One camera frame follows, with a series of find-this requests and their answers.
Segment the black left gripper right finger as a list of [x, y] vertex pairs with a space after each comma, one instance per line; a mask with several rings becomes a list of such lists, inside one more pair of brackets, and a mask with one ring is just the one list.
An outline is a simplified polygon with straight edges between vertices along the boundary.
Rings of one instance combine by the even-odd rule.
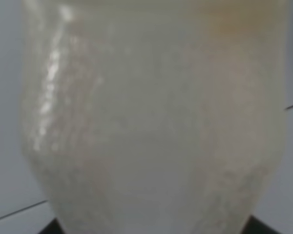
[[241, 231], [241, 234], [278, 234], [278, 232], [256, 217], [251, 216]]

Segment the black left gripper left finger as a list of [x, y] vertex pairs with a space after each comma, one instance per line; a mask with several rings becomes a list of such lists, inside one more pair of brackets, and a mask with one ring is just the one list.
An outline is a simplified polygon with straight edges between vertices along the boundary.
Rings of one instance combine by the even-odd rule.
[[52, 220], [39, 234], [64, 234], [57, 219]]

